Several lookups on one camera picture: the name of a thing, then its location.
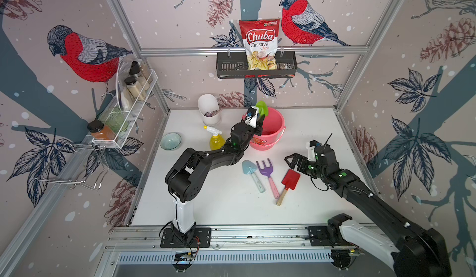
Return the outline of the green trowel yellow handle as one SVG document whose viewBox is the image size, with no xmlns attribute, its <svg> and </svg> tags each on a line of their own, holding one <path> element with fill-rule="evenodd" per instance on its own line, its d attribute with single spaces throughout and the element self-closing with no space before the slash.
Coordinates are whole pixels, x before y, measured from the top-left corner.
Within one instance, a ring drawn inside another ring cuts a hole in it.
<svg viewBox="0 0 476 277">
<path fill-rule="evenodd" d="M 268 106 L 264 101 L 257 102 L 255 107 L 259 110 L 261 117 L 267 117 L 269 115 Z"/>
</svg>

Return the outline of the pink plastic bucket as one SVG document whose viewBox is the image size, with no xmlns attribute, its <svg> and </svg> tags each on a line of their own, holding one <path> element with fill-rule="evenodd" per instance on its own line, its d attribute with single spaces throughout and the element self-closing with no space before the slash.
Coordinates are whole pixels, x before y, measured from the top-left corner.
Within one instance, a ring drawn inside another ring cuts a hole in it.
<svg viewBox="0 0 476 277">
<path fill-rule="evenodd" d="M 269 108 L 263 122 L 262 134 L 254 135 L 250 146 L 258 151 L 269 150 L 281 140 L 285 129 L 285 119 L 282 114 L 274 108 Z"/>
</svg>

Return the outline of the red spade wooden handle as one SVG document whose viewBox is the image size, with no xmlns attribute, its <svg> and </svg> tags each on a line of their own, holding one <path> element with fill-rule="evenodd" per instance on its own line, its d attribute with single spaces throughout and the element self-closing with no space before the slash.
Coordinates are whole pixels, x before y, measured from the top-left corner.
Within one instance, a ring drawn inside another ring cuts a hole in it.
<svg viewBox="0 0 476 277">
<path fill-rule="evenodd" d="M 289 190 L 294 190 L 299 182 L 299 179 L 300 179 L 300 176 L 301 174 L 292 170 L 292 169 L 289 169 L 286 173 L 286 175 L 284 176 L 283 180 L 281 181 L 281 183 L 285 186 L 285 188 L 283 189 L 281 195 L 279 196 L 278 200 L 276 201 L 276 205 L 277 206 L 281 206 L 287 192 Z"/>
</svg>

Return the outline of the purple fork pink handle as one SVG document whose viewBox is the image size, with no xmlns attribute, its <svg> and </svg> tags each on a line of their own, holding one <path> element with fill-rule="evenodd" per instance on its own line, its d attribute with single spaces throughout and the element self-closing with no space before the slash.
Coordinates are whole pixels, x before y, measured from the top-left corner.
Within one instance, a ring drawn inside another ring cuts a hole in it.
<svg viewBox="0 0 476 277">
<path fill-rule="evenodd" d="M 268 178 L 268 182 L 270 184 L 270 187 L 271 187 L 271 191 L 272 191 L 272 194 L 274 196 L 275 199 L 279 199 L 280 197 L 280 193 L 276 187 L 276 184 L 272 178 L 272 173 L 273 173 L 273 164 L 271 162 L 270 159 L 267 159 L 267 162 L 265 161 L 261 161 L 261 162 L 258 162 L 257 161 L 257 166 L 258 166 L 258 169 L 259 169 L 259 172 L 261 173 L 261 175 L 264 175 Z"/>
</svg>

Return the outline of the yellow spray bottle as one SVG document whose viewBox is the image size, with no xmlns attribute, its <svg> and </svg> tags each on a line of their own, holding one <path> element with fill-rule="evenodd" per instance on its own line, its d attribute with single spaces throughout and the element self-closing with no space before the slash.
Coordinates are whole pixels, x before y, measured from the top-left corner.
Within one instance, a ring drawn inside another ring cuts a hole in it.
<svg viewBox="0 0 476 277">
<path fill-rule="evenodd" d="M 225 139 L 222 137 L 222 131 L 210 127 L 210 126 L 204 126 L 203 127 L 207 132 L 210 132 L 212 134 L 212 137 L 209 141 L 209 147 L 210 149 L 213 150 L 218 150 L 221 149 L 224 144 L 225 144 Z"/>
</svg>

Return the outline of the light blue trowel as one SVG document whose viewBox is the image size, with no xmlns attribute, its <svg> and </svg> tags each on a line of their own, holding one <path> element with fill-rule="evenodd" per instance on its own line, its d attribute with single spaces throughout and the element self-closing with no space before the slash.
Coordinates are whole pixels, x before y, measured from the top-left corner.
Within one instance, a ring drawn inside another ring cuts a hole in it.
<svg viewBox="0 0 476 277">
<path fill-rule="evenodd" d="M 242 171 L 245 175 L 249 175 L 252 180 L 254 181 L 258 191 L 260 193 L 265 192 L 265 188 L 263 184 L 261 183 L 260 179 L 258 178 L 257 174 L 255 173 L 258 170 L 258 167 L 256 164 L 252 163 L 250 160 L 244 160 L 242 162 Z"/>
</svg>

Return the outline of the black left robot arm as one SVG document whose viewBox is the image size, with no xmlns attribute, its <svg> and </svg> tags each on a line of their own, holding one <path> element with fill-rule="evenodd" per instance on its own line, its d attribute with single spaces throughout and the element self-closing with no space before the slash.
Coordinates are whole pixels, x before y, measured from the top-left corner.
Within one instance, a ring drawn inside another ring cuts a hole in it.
<svg viewBox="0 0 476 277">
<path fill-rule="evenodd" d="M 231 128 L 231 136 L 222 147 L 211 151 L 187 148 L 167 173 L 165 183 L 176 208 L 172 230 L 183 241 L 190 242 L 193 238 L 196 221 L 190 202 L 202 189 L 209 171 L 237 164 L 254 136 L 262 134 L 267 115 L 256 106 L 249 108 L 242 120 Z"/>
</svg>

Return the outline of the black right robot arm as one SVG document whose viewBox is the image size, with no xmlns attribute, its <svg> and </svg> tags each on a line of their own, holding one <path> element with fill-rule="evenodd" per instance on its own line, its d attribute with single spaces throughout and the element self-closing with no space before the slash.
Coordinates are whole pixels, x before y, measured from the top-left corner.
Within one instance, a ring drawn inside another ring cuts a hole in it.
<svg viewBox="0 0 476 277">
<path fill-rule="evenodd" d="M 424 229 L 381 200 L 352 171 L 342 169 L 328 144 L 311 141 L 308 155 L 285 157 L 292 170 L 321 179 L 338 196 L 362 211 L 381 230 L 378 234 L 344 213 L 328 220 L 328 234 L 352 243 L 385 263 L 398 277 L 449 277 L 452 269 L 444 237 Z"/>
</svg>

